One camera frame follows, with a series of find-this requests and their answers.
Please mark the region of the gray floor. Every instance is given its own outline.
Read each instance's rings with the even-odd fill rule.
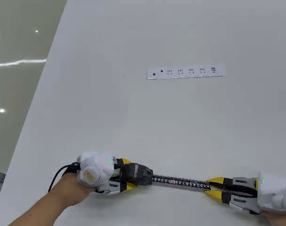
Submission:
[[[66,0],[0,0],[0,171],[6,173]]]

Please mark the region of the white power strip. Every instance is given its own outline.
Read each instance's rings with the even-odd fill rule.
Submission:
[[[178,79],[225,76],[224,65],[197,65],[191,67],[158,67],[148,69],[147,79]]]

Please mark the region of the hand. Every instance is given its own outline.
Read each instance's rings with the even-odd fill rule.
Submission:
[[[63,205],[69,207],[82,202],[95,190],[94,187],[84,187],[78,184],[77,176],[73,173],[67,173],[59,180],[49,194],[57,197]]]
[[[262,215],[267,217],[272,226],[286,226],[286,214],[263,212]]]

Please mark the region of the white table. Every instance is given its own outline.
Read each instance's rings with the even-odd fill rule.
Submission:
[[[150,81],[157,66],[225,78]],[[69,0],[0,194],[0,226],[83,151],[158,174],[286,177],[286,1]],[[56,225],[257,225],[203,193],[93,194]]]

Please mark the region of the white robotic hand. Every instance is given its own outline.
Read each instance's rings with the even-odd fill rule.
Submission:
[[[80,162],[81,168],[77,181],[83,186],[101,186],[114,174],[114,160],[109,153],[85,152],[78,157],[77,162]]]
[[[275,213],[286,212],[286,180],[260,173],[258,183],[258,205],[261,209]]]

